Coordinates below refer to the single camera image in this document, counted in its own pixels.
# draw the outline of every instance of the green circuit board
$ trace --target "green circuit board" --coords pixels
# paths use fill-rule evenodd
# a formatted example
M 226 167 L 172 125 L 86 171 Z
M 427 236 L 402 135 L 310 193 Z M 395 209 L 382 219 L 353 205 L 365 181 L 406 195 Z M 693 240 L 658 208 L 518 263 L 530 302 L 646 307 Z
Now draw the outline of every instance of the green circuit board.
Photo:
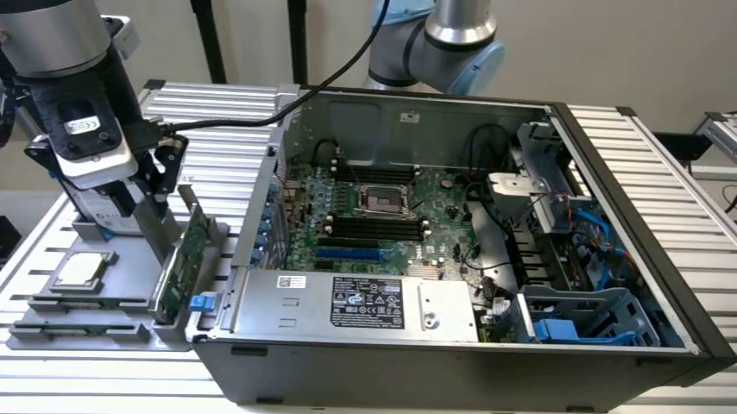
M 422 273 L 422 270 L 437 267 L 441 279 L 477 279 L 473 270 L 462 270 L 458 257 L 454 255 L 457 245 L 465 252 L 475 243 L 473 225 L 463 213 L 465 186 L 455 184 L 458 174 L 458 171 L 442 168 L 423 168 L 407 185 L 383 185 L 339 182 L 325 168 L 307 164 L 291 166 L 288 187 L 294 191 L 287 199 L 290 248 L 286 269 L 419 275 L 418 272 Z M 321 247 L 318 240 L 329 237 L 323 230 L 326 217 L 330 214 L 341 217 L 366 217 L 366 213 L 361 211 L 361 200 L 367 188 L 374 191 L 403 192 L 406 214 L 378 216 L 426 220 L 431 233 L 422 241 L 378 240 L 379 260 L 333 260 L 333 269 L 315 268 L 319 261 L 315 257 Z M 457 214 L 449 213 L 449 209 L 455 208 Z

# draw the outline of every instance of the motherboard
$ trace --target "motherboard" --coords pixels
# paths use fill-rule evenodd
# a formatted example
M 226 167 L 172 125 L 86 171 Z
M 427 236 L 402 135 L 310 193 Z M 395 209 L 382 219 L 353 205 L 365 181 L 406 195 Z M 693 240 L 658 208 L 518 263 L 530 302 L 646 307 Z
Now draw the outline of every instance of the motherboard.
M 290 166 L 287 270 L 477 280 L 458 170 Z

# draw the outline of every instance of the black pole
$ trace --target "black pole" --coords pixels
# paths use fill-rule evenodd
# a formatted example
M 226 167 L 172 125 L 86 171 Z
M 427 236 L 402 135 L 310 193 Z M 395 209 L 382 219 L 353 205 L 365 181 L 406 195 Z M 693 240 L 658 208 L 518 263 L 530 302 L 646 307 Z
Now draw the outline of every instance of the black pole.
M 222 62 L 220 41 L 218 40 L 218 28 L 215 26 L 215 14 L 212 12 L 212 0 L 190 0 L 196 16 L 199 35 L 206 49 L 207 69 L 214 84 L 227 84 L 226 67 Z
M 291 77 L 307 85 L 307 0 L 287 0 L 288 43 L 291 45 Z

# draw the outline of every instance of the warning label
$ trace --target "warning label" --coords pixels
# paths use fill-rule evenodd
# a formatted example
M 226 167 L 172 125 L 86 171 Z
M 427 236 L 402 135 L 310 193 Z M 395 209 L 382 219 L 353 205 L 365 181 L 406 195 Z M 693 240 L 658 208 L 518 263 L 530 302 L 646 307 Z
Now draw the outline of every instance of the warning label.
M 403 329 L 402 281 L 333 278 L 331 323 L 343 328 Z

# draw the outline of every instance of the power supply label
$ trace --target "power supply label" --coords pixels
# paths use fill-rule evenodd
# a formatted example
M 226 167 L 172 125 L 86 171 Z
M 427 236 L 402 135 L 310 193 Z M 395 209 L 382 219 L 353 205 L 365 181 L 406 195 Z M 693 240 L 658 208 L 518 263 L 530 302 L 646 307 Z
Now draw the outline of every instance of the power supply label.
M 402 280 L 333 278 L 331 323 L 342 328 L 403 329 Z

